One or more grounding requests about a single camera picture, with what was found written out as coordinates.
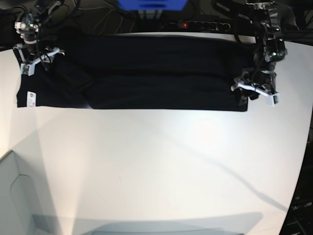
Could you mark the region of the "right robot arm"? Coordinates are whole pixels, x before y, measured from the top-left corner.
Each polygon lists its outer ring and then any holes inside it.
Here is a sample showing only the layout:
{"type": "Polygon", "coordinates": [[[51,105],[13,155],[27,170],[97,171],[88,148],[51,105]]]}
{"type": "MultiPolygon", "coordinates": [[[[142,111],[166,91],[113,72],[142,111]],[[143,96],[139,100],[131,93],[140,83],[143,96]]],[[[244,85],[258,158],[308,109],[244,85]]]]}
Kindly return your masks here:
{"type": "Polygon", "coordinates": [[[40,46],[41,33],[52,14],[64,4],[63,0],[37,0],[32,8],[18,16],[14,24],[16,32],[24,41],[24,46],[36,61],[50,63],[46,49],[40,46]]]}

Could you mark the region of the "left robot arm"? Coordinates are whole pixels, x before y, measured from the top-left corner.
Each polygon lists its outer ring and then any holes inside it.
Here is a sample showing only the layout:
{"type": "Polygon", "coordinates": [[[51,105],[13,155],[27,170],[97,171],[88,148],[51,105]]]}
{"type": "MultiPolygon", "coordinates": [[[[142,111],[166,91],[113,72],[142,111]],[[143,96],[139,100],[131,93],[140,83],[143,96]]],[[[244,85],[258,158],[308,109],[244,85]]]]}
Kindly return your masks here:
{"type": "Polygon", "coordinates": [[[235,88],[251,90],[264,96],[276,94],[275,66],[285,59],[288,51],[279,35],[280,25],[272,23],[272,15],[278,12],[272,0],[247,0],[249,20],[255,31],[253,45],[255,68],[244,71],[235,82],[235,88]]]}

